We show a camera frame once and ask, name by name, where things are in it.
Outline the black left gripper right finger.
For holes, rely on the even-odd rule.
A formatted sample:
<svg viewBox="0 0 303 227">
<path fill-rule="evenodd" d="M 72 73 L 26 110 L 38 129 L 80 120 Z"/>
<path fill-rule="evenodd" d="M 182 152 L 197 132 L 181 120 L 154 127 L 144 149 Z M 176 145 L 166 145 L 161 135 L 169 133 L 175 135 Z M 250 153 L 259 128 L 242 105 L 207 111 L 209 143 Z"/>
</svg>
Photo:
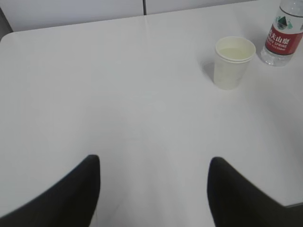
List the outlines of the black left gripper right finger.
<svg viewBox="0 0 303 227">
<path fill-rule="evenodd" d="M 303 206 L 283 206 L 222 157 L 211 159 L 207 197 L 217 227 L 301 227 Z"/>
</svg>

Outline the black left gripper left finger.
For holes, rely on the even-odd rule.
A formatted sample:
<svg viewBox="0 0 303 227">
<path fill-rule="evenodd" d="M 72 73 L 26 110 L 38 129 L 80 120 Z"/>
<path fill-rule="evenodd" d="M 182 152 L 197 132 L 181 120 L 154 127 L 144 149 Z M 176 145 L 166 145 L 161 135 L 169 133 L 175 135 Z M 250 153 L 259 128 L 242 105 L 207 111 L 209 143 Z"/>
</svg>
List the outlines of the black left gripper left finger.
<svg viewBox="0 0 303 227">
<path fill-rule="evenodd" d="M 88 155 L 64 178 L 0 218 L 2 227 L 88 227 L 101 186 L 100 160 Z"/>
</svg>

